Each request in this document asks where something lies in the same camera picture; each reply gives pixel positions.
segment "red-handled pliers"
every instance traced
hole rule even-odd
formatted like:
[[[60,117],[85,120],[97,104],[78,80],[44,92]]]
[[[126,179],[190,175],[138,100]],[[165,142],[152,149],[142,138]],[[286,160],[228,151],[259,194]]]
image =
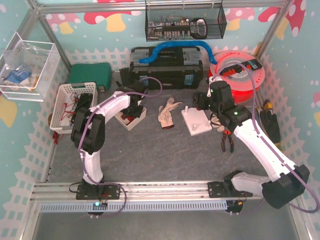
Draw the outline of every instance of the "red-handled pliers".
[[[222,148],[223,152],[226,151],[225,142],[226,142],[227,136],[228,136],[228,139],[229,139],[229,142],[230,142],[230,153],[234,152],[235,144],[234,144],[234,141],[232,140],[231,135],[232,135],[232,133],[229,130],[224,130],[223,131],[223,137],[222,137],[222,142],[221,142],[221,148]]]

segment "wall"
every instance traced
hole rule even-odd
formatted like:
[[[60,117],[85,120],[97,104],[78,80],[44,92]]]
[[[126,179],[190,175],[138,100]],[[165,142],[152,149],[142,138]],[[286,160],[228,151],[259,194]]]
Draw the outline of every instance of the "wall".
[[[266,80],[261,94],[274,104],[281,131],[281,148],[310,172],[309,184],[320,197],[320,85],[318,47],[320,2],[295,0],[266,51]],[[315,207],[308,192],[307,209]],[[320,239],[320,213],[308,214]]]
[[[0,56],[15,31],[18,30],[28,10],[28,5],[23,0],[0,0]]]
[[[254,53],[275,16],[271,14],[261,17],[260,14],[265,9],[224,9],[228,21],[224,38],[205,42],[211,46],[214,54],[227,49]],[[46,19],[71,64],[109,62],[112,69],[117,71],[129,66],[132,48],[159,44],[146,42],[145,12],[114,12],[108,15],[107,12],[48,14]],[[203,51],[205,67],[209,66],[207,56]]]
[[[23,0],[0,0],[0,54],[28,10]],[[38,23],[28,39],[48,41]],[[59,84],[66,82],[69,73],[61,62],[52,74],[54,80],[43,103],[7,100],[0,92],[0,239],[20,237],[33,185],[45,180],[43,173],[53,149],[48,116]]]

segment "aluminum rail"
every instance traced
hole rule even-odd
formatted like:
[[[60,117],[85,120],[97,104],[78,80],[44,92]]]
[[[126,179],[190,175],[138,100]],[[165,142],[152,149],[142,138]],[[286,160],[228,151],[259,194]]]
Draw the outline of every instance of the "aluminum rail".
[[[294,0],[287,0],[285,5],[278,11],[275,19],[273,20],[268,32],[264,36],[264,39],[262,41],[262,44],[256,54],[258,58],[261,58],[265,51],[268,49],[278,27],[280,26],[281,22],[287,15],[287,12],[289,11],[291,5],[293,4]]]
[[[35,9],[29,10],[27,12],[22,24],[16,31],[22,39],[27,39],[29,37],[31,31],[34,29],[37,23],[39,16],[40,16],[39,13]],[[17,45],[19,40],[20,38],[18,37],[17,34],[13,35],[13,38],[9,41],[9,44],[6,47],[6,50],[14,49],[14,47]],[[4,68],[4,66],[5,66],[4,58],[0,55],[0,71]]]
[[[283,7],[287,0],[224,0],[224,8],[255,8],[255,7]],[[166,5],[166,9],[176,5],[214,4],[221,0],[164,0],[147,1],[152,6]],[[144,11],[145,1],[131,2],[90,2],[71,4],[36,4],[41,15],[67,14],[67,13],[90,13],[90,12],[113,12],[113,11]]]
[[[165,182],[119,182],[127,193],[127,200],[134,202],[156,201],[210,201],[238,200],[238,197],[209,198],[207,183],[212,181],[165,181]],[[94,202],[94,200],[76,200],[76,194],[69,192],[71,183],[36,183],[30,202],[65,203],[65,202]],[[248,200],[262,199],[260,196],[248,197]],[[123,202],[124,194],[119,200]]]

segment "black toolbox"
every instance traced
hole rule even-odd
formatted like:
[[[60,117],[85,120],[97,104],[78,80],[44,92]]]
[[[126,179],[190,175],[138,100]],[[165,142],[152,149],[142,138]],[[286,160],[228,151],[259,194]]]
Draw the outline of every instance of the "black toolbox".
[[[170,47],[162,49],[156,60],[139,63],[147,58],[155,47],[136,47],[131,51],[130,77],[140,80],[154,77],[160,80],[163,89],[196,89],[204,78],[200,49],[191,47]],[[160,89],[159,83],[152,79],[143,81],[150,90]]]

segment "black glove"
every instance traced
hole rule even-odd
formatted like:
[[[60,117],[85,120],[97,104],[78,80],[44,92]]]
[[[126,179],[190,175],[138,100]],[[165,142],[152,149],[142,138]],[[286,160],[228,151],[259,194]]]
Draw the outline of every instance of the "black glove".
[[[275,145],[279,145],[281,138],[277,115],[271,114],[269,110],[263,110],[260,112],[260,119],[267,136]]]

